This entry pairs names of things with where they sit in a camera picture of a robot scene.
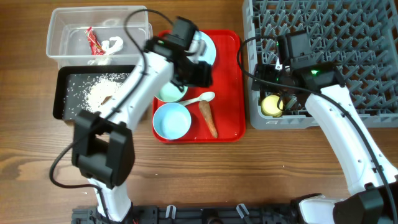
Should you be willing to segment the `white plastic spoon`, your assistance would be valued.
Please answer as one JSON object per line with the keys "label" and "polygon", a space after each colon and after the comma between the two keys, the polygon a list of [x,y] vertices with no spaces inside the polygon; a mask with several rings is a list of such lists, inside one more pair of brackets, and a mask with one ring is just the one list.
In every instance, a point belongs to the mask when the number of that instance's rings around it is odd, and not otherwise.
{"label": "white plastic spoon", "polygon": [[202,93],[200,96],[196,97],[196,98],[192,98],[189,100],[185,100],[185,101],[180,101],[179,103],[183,106],[187,106],[190,105],[192,103],[196,103],[199,101],[207,101],[210,102],[211,100],[213,100],[215,98],[215,92],[212,91],[208,91],[208,92],[204,92]]}

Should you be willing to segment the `white rice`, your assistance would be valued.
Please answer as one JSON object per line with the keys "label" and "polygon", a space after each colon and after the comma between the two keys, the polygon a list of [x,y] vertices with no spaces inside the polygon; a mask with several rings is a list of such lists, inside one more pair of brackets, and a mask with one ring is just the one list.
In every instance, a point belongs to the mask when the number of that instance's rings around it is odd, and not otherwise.
{"label": "white rice", "polygon": [[129,73],[71,74],[63,101],[65,109],[77,114],[81,109],[96,112],[107,96],[115,94]]}

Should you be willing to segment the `green bowl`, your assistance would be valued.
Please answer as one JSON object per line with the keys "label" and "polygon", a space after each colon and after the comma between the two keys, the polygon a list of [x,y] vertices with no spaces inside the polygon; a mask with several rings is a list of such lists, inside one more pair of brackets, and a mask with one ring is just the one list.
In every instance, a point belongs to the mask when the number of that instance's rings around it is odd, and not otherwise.
{"label": "green bowl", "polygon": [[160,89],[155,97],[164,103],[178,102],[185,96],[187,90],[187,86],[183,86],[182,90],[180,90],[173,83],[168,82]]}

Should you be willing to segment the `yellow cup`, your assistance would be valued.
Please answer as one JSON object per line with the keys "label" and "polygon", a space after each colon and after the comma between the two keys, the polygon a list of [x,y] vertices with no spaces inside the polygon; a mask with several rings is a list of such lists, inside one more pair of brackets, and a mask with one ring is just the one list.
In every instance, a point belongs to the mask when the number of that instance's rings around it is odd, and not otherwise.
{"label": "yellow cup", "polygon": [[269,95],[261,101],[261,112],[266,116],[280,117],[283,107],[283,102],[278,95]]}

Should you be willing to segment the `orange carrot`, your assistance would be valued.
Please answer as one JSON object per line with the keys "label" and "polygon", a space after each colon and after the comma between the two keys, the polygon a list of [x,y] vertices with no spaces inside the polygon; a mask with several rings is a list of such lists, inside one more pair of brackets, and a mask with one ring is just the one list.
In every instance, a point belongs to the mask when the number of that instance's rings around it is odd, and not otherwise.
{"label": "orange carrot", "polygon": [[214,138],[218,137],[218,132],[216,130],[214,121],[213,121],[213,117],[212,117],[212,113],[211,113],[211,107],[209,102],[202,100],[199,102],[198,107],[200,109],[200,112],[206,122],[206,125],[208,126],[208,129],[210,130],[211,135]]}

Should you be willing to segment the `red snack wrapper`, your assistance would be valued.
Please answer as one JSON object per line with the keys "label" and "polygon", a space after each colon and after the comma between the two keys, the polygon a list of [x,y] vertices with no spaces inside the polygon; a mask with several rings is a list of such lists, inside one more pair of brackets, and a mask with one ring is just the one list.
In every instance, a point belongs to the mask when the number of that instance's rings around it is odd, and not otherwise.
{"label": "red snack wrapper", "polygon": [[102,49],[101,44],[98,42],[92,27],[87,28],[85,31],[92,55],[104,55],[105,51]]}

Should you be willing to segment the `brown food scrap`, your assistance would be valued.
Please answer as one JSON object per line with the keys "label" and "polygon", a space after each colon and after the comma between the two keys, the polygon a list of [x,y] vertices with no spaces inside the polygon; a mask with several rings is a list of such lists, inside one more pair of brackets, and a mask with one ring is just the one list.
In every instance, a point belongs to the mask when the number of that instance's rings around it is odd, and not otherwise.
{"label": "brown food scrap", "polygon": [[112,96],[107,96],[105,99],[101,102],[100,105],[104,105],[107,101],[109,101],[112,98]]}

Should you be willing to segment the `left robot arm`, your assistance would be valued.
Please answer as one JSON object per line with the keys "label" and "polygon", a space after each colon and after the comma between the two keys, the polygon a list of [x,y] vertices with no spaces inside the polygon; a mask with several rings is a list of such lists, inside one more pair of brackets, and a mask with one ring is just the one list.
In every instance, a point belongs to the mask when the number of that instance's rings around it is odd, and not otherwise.
{"label": "left robot arm", "polygon": [[75,120],[72,164],[94,188],[98,206],[93,223],[133,222],[126,179],[135,161],[132,134],[161,89],[171,84],[209,87],[215,62],[214,42],[203,32],[186,39],[167,34],[148,40],[143,56],[122,87],[99,110],[81,111]]}

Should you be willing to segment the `light blue bowl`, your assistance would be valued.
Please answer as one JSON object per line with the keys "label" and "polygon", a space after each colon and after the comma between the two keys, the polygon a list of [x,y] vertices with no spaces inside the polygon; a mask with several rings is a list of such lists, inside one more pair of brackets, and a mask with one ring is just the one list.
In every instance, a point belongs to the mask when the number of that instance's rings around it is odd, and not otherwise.
{"label": "light blue bowl", "polygon": [[186,135],[191,127],[189,110],[180,103],[166,103],[160,106],[152,118],[154,131],[166,140],[176,140]]}

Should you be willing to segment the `white tissue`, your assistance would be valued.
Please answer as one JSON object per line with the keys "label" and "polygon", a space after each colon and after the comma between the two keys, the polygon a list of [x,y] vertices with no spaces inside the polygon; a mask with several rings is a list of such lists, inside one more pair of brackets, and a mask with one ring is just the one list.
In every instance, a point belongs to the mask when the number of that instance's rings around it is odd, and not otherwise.
{"label": "white tissue", "polygon": [[109,40],[102,41],[100,49],[104,52],[103,56],[89,60],[87,65],[110,65],[111,56],[121,51],[123,46],[124,41],[119,36],[110,37]]}

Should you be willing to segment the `light blue plate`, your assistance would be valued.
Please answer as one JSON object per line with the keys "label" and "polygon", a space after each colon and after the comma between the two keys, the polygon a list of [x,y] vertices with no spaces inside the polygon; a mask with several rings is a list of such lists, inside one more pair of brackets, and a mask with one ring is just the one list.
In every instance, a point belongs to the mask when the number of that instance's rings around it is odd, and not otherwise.
{"label": "light blue plate", "polygon": [[216,59],[216,47],[212,39],[202,31],[196,31],[190,48],[185,52],[193,63],[206,62],[213,65]]}

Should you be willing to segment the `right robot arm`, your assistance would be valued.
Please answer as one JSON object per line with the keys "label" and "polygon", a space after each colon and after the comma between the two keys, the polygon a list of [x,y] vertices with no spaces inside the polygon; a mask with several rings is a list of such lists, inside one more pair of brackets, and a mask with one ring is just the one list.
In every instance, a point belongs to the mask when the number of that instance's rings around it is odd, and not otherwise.
{"label": "right robot arm", "polygon": [[254,79],[277,91],[306,93],[305,108],[330,143],[350,196],[297,201],[304,223],[397,223],[397,168],[378,148],[334,63],[318,63],[304,31],[275,38],[281,69],[258,65]]}

